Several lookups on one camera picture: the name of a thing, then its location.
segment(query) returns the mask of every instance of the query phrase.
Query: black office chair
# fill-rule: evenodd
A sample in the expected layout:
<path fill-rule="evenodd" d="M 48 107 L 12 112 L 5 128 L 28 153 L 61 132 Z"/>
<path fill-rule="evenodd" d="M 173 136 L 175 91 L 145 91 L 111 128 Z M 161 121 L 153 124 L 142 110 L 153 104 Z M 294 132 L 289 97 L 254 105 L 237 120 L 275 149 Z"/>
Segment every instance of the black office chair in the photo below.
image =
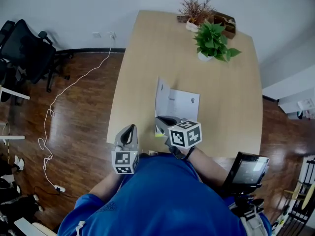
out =
<path fill-rule="evenodd" d="M 14 65 L 25 70 L 25 75 L 21 74 L 21 83 L 29 80 L 36 84 L 40 79 L 45 78 L 44 75 L 48 74 L 46 90 L 51 92 L 52 76 L 54 73 L 60 74 L 56 69 L 57 66 L 63 59 L 73 58 L 73 53 L 56 55 L 56 49 L 52 46 L 53 43 L 47 37 L 47 33 L 41 31 L 38 34 L 39 38 L 36 37 L 23 19 L 19 20 L 12 29 L 5 31 L 4 35 L 6 36 L 0 43 L 0 45 L 2 44 L 0 59 L 8 59 Z"/>

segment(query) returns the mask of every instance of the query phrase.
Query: white paper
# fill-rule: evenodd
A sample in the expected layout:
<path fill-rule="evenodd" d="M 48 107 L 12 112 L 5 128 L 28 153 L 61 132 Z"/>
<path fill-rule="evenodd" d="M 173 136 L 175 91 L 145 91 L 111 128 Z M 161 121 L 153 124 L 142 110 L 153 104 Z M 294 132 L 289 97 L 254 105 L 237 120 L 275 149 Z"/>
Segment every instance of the white paper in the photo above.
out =
<path fill-rule="evenodd" d="M 197 121 L 200 95 L 171 89 L 158 78 L 155 116 L 174 116 Z"/>

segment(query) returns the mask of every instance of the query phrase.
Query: white cable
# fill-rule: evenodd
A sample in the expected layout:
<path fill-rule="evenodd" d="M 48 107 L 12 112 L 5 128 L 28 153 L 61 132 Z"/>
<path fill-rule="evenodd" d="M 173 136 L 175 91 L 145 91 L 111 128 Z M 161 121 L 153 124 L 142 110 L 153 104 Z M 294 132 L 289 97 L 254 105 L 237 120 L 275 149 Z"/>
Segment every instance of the white cable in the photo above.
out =
<path fill-rule="evenodd" d="M 113 37 L 111 36 L 111 46 L 110 46 L 110 49 L 109 49 L 109 53 L 108 53 L 108 56 L 103 59 L 103 61 L 99 64 L 98 67 L 95 67 L 93 69 L 91 69 L 89 72 L 87 72 L 85 75 L 81 76 L 79 79 L 77 79 L 76 82 L 72 83 L 71 85 L 69 85 L 68 87 L 66 87 L 60 94 L 58 94 L 55 98 L 55 100 L 53 101 L 53 103 L 50 105 L 49 109 L 47 109 L 47 113 L 46 113 L 46 117 L 45 117 L 45 121 L 44 121 L 44 131 L 45 131 L 45 140 L 42 139 L 42 138 L 38 138 L 38 144 L 39 144 L 39 147 L 41 150 L 44 150 L 45 148 L 49 151 L 50 155 L 48 157 L 45 157 L 44 158 L 44 165 L 43 165 L 43 170 L 44 170 L 44 173 L 45 173 L 45 176 L 48 180 L 48 182 L 55 188 L 54 184 L 48 179 L 47 177 L 47 174 L 46 174 L 46 169 L 47 169 L 47 163 L 53 159 L 53 154 L 52 152 L 47 148 L 46 146 L 46 142 L 47 142 L 47 133 L 46 133 L 46 119 L 47 119 L 47 116 L 48 116 L 48 113 L 50 113 L 50 116 L 53 118 L 55 116 L 55 112 L 51 109 L 51 107 L 53 106 L 53 104 L 56 102 L 57 98 L 62 95 L 68 88 L 70 88 L 71 86 L 73 86 L 74 84 L 76 84 L 79 80 L 81 80 L 83 77 L 87 76 L 90 72 L 92 72 L 93 70 L 96 70 L 96 69 L 99 69 L 100 66 L 104 63 L 105 60 L 107 60 L 109 58 L 109 55 L 110 55 L 110 52 L 112 50 L 112 46 L 113 46 Z"/>

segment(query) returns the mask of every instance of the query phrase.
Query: wall outlet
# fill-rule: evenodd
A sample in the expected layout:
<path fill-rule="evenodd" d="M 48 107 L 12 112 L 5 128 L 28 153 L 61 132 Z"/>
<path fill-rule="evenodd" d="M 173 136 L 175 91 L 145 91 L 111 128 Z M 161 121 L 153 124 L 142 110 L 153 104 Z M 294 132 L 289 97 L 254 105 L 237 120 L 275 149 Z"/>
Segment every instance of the wall outlet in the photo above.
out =
<path fill-rule="evenodd" d="M 109 31 L 107 34 L 110 35 L 112 38 L 116 38 L 116 34 L 114 31 Z"/>
<path fill-rule="evenodd" d="M 99 34 L 99 32 L 92 32 L 92 36 L 94 38 L 101 38 L 102 36 Z"/>

